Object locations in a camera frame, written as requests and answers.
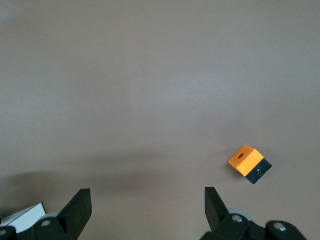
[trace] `table surface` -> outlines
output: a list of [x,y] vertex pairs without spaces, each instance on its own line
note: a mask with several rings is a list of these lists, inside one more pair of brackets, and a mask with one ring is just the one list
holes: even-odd
[[[1,213],[59,212],[80,239],[198,240],[205,187],[264,226],[320,236],[320,1],[0,1]],[[272,165],[255,185],[227,162]]]

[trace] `metal screw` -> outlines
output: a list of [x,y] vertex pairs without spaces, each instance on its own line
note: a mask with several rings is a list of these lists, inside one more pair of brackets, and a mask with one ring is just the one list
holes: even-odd
[[279,231],[281,231],[281,232],[287,231],[285,225],[283,225],[283,224],[280,223],[280,222],[275,222],[275,223],[273,224],[273,226],[274,226],[277,230],[279,230]]
[[50,225],[51,224],[51,221],[50,220],[46,220],[46,221],[43,221],[42,223],[41,223],[41,227],[46,227],[46,226],[48,226],[48,225]]
[[239,215],[233,215],[232,220],[235,221],[236,223],[242,223],[243,220]]
[[261,168],[258,168],[256,171],[256,174],[261,175],[264,173],[264,171]]
[[3,236],[3,235],[6,235],[6,233],[7,233],[7,230],[0,230],[0,236]]

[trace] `orange block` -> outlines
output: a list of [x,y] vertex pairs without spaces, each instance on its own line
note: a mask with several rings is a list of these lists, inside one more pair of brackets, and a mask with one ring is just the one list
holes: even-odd
[[264,158],[255,148],[244,145],[228,163],[246,177]]

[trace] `white object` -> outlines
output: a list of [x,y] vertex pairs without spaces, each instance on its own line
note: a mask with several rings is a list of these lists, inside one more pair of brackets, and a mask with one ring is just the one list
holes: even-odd
[[16,233],[19,234],[31,228],[41,217],[45,215],[46,211],[44,206],[42,203],[39,203],[38,205],[34,205],[2,219],[0,227],[15,227]]

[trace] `bolt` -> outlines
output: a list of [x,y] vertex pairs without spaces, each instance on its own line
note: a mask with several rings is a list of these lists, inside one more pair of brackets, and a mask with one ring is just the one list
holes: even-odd
[[42,223],[41,223],[41,227],[46,227],[46,226],[48,226],[48,225],[50,225],[51,224],[51,221],[50,220],[46,220],[46,221],[43,221]]
[[273,224],[273,226],[274,226],[277,230],[279,230],[279,231],[281,231],[281,232],[287,231],[285,225],[283,225],[283,224],[280,223],[280,222],[275,222],[275,223]]
[[239,215],[233,215],[232,220],[235,221],[236,223],[242,223],[243,220]]
[[3,236],[3,235],[6,235],[6,233],[7,233],[7,230],[0,230],[0,236]]
[[264,171],[261,168],[258,168],[256,171],[256,174],[261,175],[264,173]]

